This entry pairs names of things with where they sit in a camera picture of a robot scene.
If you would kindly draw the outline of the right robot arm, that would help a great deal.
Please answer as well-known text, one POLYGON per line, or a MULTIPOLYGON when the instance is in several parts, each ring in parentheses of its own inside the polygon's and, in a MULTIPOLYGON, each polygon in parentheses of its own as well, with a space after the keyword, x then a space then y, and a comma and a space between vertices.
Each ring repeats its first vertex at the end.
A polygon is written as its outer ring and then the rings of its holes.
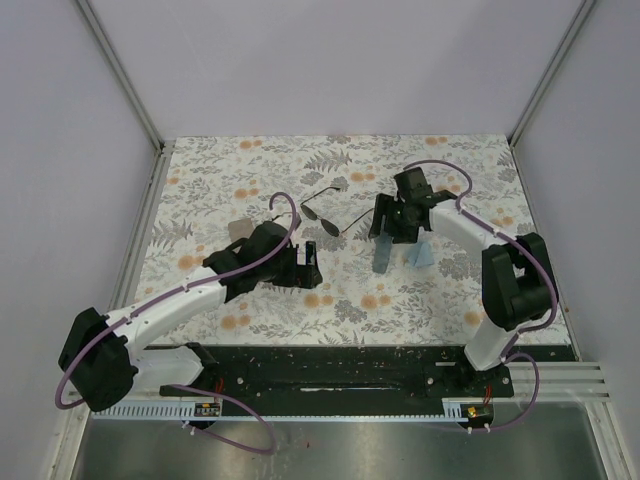
POLYGON ((415 244, 424 230, 446 237, 481 262, 481 300, 486 314, 464 348, 455 371, 457 388, 469 396, 491 382, 490 369, 504 362, 520 334, 555 319, 558 294, 544 239, 537 233, 511 237, 472 214, 462 198, 434 191, 421 168, 394 176, 396 193, 376 196, 369 237, 415 244))

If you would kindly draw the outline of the grey-blue glasses case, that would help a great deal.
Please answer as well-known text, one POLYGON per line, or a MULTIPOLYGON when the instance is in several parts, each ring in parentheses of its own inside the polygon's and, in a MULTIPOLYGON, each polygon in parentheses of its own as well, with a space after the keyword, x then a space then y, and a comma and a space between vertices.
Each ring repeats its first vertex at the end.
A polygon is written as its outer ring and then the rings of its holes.
POLYGON ((392 238, 382 232, 375 239, 374 256, 372 260, 372 271, 376 274, 385 274, 391 256, 392 238))

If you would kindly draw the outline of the blue cloth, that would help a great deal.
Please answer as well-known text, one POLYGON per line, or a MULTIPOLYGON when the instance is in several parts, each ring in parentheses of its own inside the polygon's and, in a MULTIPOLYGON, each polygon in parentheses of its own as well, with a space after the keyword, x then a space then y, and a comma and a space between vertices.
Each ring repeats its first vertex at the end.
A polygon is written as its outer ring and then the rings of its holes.
POLYGON ((413 268, 429 267, 434 264, 431 245, 419 242, 411 246, 406 255, 407 264, 413 268))

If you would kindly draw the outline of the black aviator sunglasses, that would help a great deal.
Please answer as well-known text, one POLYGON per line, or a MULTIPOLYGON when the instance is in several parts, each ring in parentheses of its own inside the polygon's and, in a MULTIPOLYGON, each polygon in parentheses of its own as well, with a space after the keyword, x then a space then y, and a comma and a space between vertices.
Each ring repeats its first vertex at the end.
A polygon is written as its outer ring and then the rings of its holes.
POLYGON ((349 205, 344 187, 330 185, 306 197, 300 203, 302 215, 312 222, 317 222, 331 237, 337 238, 346 234, 359 222, 373 213, 373 208, 360 208, 355 214, 349 205))

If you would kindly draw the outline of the brown glasses case green lining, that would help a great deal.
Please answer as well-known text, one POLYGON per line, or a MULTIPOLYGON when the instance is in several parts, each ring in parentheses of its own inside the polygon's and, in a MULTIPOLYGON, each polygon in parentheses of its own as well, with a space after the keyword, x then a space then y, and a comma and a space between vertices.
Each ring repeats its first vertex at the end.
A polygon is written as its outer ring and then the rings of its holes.
POLYGON ((249 217, 234 220, 228 224, 229 238, 232 242, 242 238, 249 238, 253 231, 254 223, 249 217))

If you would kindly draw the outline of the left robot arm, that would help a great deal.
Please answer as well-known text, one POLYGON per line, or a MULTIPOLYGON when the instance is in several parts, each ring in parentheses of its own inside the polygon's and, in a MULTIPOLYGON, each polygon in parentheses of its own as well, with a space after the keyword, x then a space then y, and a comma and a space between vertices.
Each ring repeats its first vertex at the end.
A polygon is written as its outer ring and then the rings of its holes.
POLYGON ((147 300, 106 314, 80 312, 66 338, 58 365, 58 408, 86 404, 104 411, 135 390, 183 383, 205 395, 217 382, 214 367, 189 347, 162 356, 145 349, 192 317, 212 311, 260 283, 311 290, 322 283, 313 241, 299 246, 288 230, 272 221, 206 257, 181 282, 147 300))

